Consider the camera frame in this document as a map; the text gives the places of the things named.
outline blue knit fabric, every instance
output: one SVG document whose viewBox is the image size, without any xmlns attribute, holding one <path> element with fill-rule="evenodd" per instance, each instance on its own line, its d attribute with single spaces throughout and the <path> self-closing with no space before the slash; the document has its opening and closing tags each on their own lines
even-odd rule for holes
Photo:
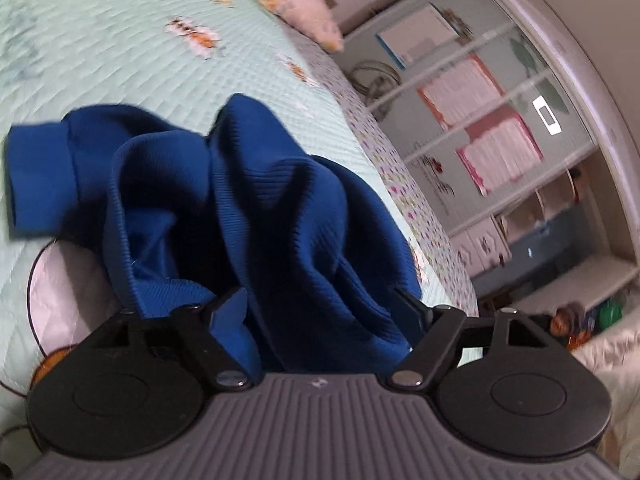
<svg viewBox="0 0 640 480">
<path fill-rule="evenodd" d="M 99 252 L 123 306 L 165 316 L 244 287 L 211 331 L 254 377 L 385 373 L 408 353 L 388 310 L 394 286 L 420 296 L 407 242 L 364 181 L 258 101 L 233 96 L 206 138 L 82 108 L 14 126 L 6 161 L 16 232 Z"/>
</svg>

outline black cable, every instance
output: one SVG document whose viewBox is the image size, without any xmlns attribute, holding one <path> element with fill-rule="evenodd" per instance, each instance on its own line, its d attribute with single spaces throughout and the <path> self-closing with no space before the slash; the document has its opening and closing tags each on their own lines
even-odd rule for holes
<svg viewBox="0 0 640 480">
<path fill-rule="evenodd" d="M 370 79 L 367 84 L 363 79 Z M 358 63 L 347 74 L 347 79 L 355 88 L 356 92 L 362 95 L 362 101 L 366 106 L 380 99 L 385 94 L 392 91 L 402 83 L 398 71 L 387 63 L 373 59 Z M 373 117 L 381 121 L 391 110 L 392 101 L 378 107 L 373 112 Z"/>
</svg>

